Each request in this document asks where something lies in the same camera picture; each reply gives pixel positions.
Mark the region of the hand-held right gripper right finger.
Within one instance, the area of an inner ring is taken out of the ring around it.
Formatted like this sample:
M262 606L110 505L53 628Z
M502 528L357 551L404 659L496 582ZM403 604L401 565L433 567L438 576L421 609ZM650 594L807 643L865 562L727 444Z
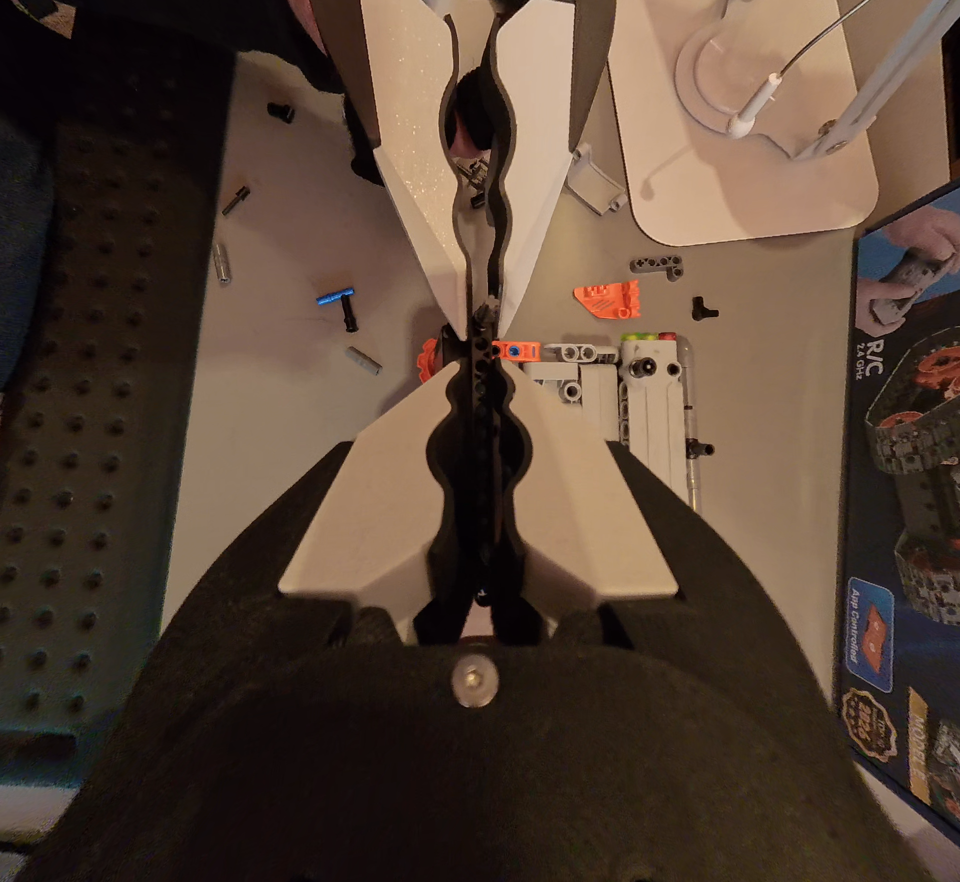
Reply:
M517 366L496 368L495 635L543 638L548 622L577 612L674 597L679 584L608 443Z

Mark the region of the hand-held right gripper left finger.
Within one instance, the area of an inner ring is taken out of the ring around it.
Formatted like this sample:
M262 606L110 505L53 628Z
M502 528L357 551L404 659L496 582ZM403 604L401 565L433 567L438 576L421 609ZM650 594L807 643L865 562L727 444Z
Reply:
M282 594L382 609L413 642L414 617L434 596L427 553L445 505L426 448L451 413L459 371L447 365L357 436L279 579Z

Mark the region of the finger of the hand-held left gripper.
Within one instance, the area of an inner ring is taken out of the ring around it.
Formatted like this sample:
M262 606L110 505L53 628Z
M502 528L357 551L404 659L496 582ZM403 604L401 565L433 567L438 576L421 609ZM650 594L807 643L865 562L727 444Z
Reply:
M379 144L373 154L394 209L448 323L466 331L471 272L446 139L459 44L449 15L424 0L360 0Z
M529 0L491 30L484 69L494 122L487 205L494 248L489 294L497 330L516 316L571 163L574 5Z

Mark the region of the building block robot chassis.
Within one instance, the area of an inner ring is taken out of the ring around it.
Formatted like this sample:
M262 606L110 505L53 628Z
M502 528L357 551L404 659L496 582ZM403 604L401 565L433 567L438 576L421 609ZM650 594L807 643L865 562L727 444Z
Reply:
M617 453L638 459L693 512L697 460L689 349L675 333L628 333L615 346L500 344L499 358L556 397Z

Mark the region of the long black holed beam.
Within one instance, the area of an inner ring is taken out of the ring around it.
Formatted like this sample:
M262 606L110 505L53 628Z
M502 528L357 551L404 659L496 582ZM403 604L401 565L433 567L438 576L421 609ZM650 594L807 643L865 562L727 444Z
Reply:
M469 319L465 375L456 384L458 441L453 494L458 543L474 601L489 608L496 593L496 562L504 526L509 468L503 453L506 382L496 329Z

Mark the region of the person's left hand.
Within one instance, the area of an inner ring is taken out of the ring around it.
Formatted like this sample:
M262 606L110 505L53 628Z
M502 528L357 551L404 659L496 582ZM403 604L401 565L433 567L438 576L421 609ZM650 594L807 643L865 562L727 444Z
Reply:
M448 107L444 133L450 155L474 159L489 152L495 127L484 103L481 70L476 67L458 81Z

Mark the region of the light grey panel piece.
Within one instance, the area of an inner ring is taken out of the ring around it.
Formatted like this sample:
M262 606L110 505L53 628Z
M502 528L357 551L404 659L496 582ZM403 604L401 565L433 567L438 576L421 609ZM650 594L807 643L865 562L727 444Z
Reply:
M627 190L594 162L593 147L581 142L573 151L565 188L597 216L620 211L629 201Z

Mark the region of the orange panel piece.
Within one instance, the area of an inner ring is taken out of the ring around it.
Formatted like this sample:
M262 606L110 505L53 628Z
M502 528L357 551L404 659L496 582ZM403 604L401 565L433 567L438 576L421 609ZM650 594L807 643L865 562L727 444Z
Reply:
M572 294L596 319L626 321L642 314L640 284L636 279L577 287Z

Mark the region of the dark perforated mat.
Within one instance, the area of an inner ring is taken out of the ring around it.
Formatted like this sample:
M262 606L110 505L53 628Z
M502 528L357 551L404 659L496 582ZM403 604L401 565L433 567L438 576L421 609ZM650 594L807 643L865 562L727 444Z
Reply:
M2 426L2 786L70 789L160 631L234 58L78 79Z

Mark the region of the blue robot kit box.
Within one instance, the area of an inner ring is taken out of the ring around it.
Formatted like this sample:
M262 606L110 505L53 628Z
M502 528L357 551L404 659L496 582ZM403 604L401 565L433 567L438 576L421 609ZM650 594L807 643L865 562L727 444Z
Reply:
M855 245L834 695L856 761L958 843L958 180Z

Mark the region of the person's leg in jeans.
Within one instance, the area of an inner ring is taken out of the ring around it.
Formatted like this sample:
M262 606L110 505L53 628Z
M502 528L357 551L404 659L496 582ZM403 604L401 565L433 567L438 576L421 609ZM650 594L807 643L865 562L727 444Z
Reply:
M2 115L2 382L10 378L27 340L53 218L54 186L48 142Z

